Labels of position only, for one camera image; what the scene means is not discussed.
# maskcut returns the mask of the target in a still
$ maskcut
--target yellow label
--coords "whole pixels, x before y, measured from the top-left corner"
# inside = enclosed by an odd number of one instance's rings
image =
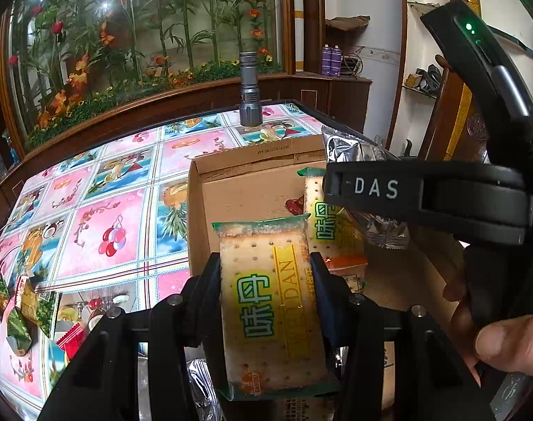
[[[280,287],[286,349],[290,358],[309,357],[308,324],[294,245],[272,248]]]

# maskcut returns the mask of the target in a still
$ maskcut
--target white wall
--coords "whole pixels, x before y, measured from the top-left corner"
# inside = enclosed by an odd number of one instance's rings
[[[520,0],[481,0],[483,20],[533,49],[533,20]],[[533,58],[509,41],[499,39],[524,78],[533,97]]]
[[[355,41],[363,49],[360,75],[373,81],[368,98],[364,134],[385,140],[391,121],[401,44],[401,0],[325,0],[326,17],[369,15],[370,23]]]

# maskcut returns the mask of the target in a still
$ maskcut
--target finger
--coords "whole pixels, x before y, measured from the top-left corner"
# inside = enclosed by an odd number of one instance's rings
[[[452,278],[444,287],[442,296],[450,302],[461,301],[467,294],[465,273],[459,273]]]
[[[485,326],[475,339],[475,351],[496,369],[533,376],[533,315]]]
[[[473,378],[475,378],[475,381],[480,385],[481,380],[475,370],[475,364],[477,364],[479,360],[473,349],[473,342],[475,341],[475,336],[477,335],[478,330],[478,327],[475,326],[471,317],[469,302],[467,299],[463,299],[452,315],[448,335],[450,336],[455,349],[461,355],[469,371],[473,375]]]

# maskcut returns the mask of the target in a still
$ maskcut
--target table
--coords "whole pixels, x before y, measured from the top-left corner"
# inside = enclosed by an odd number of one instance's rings
[[[192,158],[321,132],[292,103],[263,105],[263,120],[249,129],[238,111],[192,117],[86,150],[27,180],[0,238],[1,272],[10,292],[28,270],[36,291],[62,297],[53,340],[29,324],[34,344],[23,357],[6,341],[12,303],[0,322],[0,389],[24,420],[37,418],[64,371],[55,341],[76,321],[91,329],[112,305],[144,310],[181,291],[189,278]]]

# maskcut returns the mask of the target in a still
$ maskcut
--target cardboard box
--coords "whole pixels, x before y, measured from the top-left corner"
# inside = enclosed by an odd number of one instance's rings
[[[193,160],[189,172],[188,236],[191,275],[198,275],[211,252],[220,250],[212,222],[254,221],[290,216],[285,201],[304,194],[307,166],[325,167],[321,135],[266,142]],[[411,242],[404,251],[366,246],[368,267],[365,294],[381,306],[406,310],[421,304],[442,328],[456,307],[445,301],[445,282],[430,260]],[[213,332],[204,343],[212,381],[226,384],[221,316],[211,319]],[[386,369],[384,406],[393,400],[394,368]],[[221,398],[228,421],[270,419],[268,401],[228,402]]]

